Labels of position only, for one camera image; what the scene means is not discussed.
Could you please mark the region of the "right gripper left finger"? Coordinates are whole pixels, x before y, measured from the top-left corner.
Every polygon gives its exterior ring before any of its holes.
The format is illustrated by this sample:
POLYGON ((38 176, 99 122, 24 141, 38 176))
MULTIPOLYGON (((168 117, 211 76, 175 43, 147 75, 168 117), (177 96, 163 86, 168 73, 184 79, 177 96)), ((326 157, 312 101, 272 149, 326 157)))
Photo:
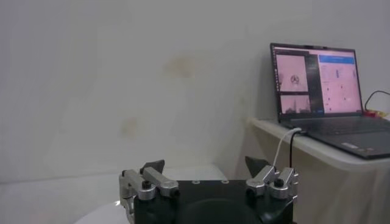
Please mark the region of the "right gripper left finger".
POLYGON ((165 161, 146 163, 139 172, 123 170, 119 175, 119 196, 126 200, 138 197, 142 201, 153 200, 157 194, 168 198, 180 195, 179 182, 162 174, 165 161))

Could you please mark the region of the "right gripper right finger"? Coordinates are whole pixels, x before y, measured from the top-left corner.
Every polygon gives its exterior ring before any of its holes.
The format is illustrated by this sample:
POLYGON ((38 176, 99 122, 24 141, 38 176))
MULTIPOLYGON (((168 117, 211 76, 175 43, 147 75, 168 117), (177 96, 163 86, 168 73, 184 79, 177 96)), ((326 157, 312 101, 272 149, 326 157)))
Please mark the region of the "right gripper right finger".
POLYGON ((279 171, 266 160, 250 156, 245 156, 245 163, 252 177, 246 180, 246 187, 254 196, 269 194, 277 200, 297 198, 299 174, 295 169, 286 167, 279 171))

